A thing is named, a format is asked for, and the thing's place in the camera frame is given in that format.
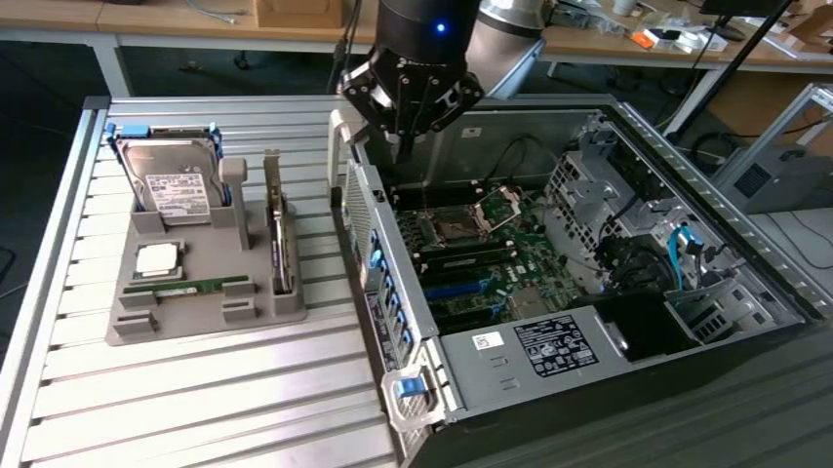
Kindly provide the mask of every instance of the floor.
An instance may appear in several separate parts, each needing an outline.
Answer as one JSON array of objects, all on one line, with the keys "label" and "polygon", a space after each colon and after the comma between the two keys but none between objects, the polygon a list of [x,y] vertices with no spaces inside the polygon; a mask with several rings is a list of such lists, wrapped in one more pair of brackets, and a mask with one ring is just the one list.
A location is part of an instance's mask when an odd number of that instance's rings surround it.
[{"label": "floor", "polygon": [[[310,95],[326,91],[331,57],[248,53],[251,69],[239,70],[235,52],[125,48],[124,58],[137,96]],[[15,252],[0,279],[0,350],[5,349],[35,261],[52,198],[87,96],[107,95],[92,52],[84,46],[0,42],[0,247]],[[522,93],[610,93],[631,102],[651,121],[673,112],[685,93],[687,70],[570,65],[546,77],[539,63]],[[705,115],[691,135],[719,123]],[[9,255],[0,252],[0,271]]]}]

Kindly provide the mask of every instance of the orange object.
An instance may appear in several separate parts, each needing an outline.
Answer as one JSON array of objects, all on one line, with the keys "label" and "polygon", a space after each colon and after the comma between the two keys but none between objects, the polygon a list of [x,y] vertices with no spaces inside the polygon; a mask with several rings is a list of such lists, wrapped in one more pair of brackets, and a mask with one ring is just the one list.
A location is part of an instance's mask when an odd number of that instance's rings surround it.
[{"label": "orange object", "polygon": [[646,49],[653,47],[653,40],[646,36],[645,32],[637,32],[630,36],[630,39]]}]

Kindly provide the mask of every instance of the wooden desk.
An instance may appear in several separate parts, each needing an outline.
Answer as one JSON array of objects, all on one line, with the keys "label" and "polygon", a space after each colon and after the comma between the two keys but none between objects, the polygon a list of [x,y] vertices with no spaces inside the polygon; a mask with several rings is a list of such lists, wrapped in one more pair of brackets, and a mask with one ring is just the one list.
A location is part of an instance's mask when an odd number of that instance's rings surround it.
[{"label": "wooden desk", "polygon": [[[207,10],[232,11],[246,9],[248,16],[235,17],[238,24],[228,24],[196,13],[183,0],[147,0],[143,5],[105,4],[97,19],[100,31],[132,34],[165,34],[175,36],[220,37],[231,39],[280,39],[323,41],[335,43],[343,28],[259,27],[254,17],[252,0],[200,0]],[[376,36],[376,0],[364,2],[355,41],[371,44]]]},{"label": "wooden desk", "polygon": [[97,30],[104,0],[0,0],[0,26]]},{"label": "wooden desk", "polygon": [[[630,28],[635,28],[642,18],[622,18],[610,12],[613,0],[599,0],[611,18]],[[643,0],[661,11],[679,13],[687,8],[693,21],[711,20],[697,13],[697,9],[677,0]],[[200,0],[200,5],[212,10],[251,9],[251,0]],[[370,45],[375,38],[378,0],[366,0],[356,28],[356,44]],[[335,43],[343,33],[342,28],[287,28],[258,27],[254,16],[239,17],[238,24],[227,24],[214,18],[197,14],[183,0],[148,0],[144,5],[127,6],[105,4],[97,20],[100,31],[129,34],[164,34],[173,36],[199,36],[215,38],[278,39],[286,41],[322,41]],[[745,28],[747,36],[754,30]],[[662,60],[670,66],[690,64],[695,55],[678,50],[647,51],[626,37],[602,35],[593,30],[566,27],[550,27],[545,31],[545,55],[578,56],[578,62],[586,62],[586,56],[618,57],[645,61]],[[706,53],[702,57],[703,67],[710,63],[731,60],[741,50],[742,43],[730,43],[719,53]],[[772,65],[790,67],[818,67],[816,62],[800,62],[778,52],[773,47],[761,44],[749,57],[747,65]]]},{"label": "wooden desk", "polygon": [[[252,10],[254,0],[200,0],[212,10]],[[613,0],[599,0],[610,18],[635,28],[642,19],[622,18],[610,12]],[[679,13],[686,8],[694,22],[702,17],[694,7],[677,0],[642,0],[661,11]],[[374,41],[378,0],[364,0],[352,52],[366,53]],[[140,6],[103,4],[101,0],[0,0],[0,40],[68,42],[89,46],[96,54],[101,73],[115,97],[131,95],[131,85],[120,57],[123,46],[195,48],[248,51],[292,51],[331,54],[343,34],[342,28],[258,27],[254,16],[227,24],[200,15],[183,0],[147,0]],[[746,27],[747,36],[753,29]],[[545,31],[546,47],[541,60],[553,62],[599,63],[653,67],[690,67],[694,54],[647,51],[626,37],[602,35],[594,30],[550,27]],[[698,68],[706,73],[683,103],[666,131],[674,131],[697,106],[729,61],[741,50],[730,43],[719,53],[706,53]],[[828,62],[797,61],[761,44],[754,49],[742,70],[781,73],[833,74]]]}]

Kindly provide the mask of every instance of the hard drive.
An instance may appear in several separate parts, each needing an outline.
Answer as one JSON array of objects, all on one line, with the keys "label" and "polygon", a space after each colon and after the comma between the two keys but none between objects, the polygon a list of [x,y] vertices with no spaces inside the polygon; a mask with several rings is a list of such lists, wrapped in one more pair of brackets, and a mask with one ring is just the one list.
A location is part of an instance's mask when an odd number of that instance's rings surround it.
[{"label": "hard drive", "polygon": [[220,182],[219,131],[124,127],[111,146],[125,168],[136,210],[159,212],[167,225],[211,221],[231,196]]}]

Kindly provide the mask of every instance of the aluminum table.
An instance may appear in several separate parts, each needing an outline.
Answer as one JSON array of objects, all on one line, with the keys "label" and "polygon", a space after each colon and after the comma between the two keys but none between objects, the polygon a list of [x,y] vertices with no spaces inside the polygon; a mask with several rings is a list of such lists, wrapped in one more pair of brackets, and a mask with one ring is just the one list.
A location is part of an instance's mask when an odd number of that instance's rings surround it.
[{"label": "aluminum table", "polygon": [[[0,381],[3,468],[392,467],[326,191],[335,97],[148,99],[83,111]],[[286,326],[109,347],[103,340],[131,188],[105,123],[206,126],[266,193],[280,149],[310,317]]]}]

